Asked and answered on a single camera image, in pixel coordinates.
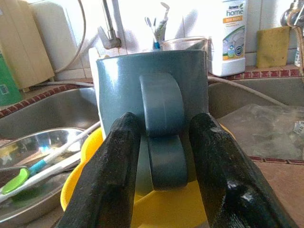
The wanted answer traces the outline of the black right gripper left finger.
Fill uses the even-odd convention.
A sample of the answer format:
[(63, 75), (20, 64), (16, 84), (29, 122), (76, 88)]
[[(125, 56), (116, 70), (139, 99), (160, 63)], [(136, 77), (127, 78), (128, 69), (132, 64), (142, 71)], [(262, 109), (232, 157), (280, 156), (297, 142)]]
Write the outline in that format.
[(136, 115), (116, 119), (84, 166), (58, 228), (129, 228), (141, 130)]

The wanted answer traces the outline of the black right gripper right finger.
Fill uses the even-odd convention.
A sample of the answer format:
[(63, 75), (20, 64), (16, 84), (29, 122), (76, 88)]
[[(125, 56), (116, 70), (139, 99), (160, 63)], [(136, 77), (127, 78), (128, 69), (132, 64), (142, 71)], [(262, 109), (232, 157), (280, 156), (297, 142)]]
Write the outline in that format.
[(211, 228), (296, 228), (260, 169), (207, 113), (190, 122), (199, 190)]

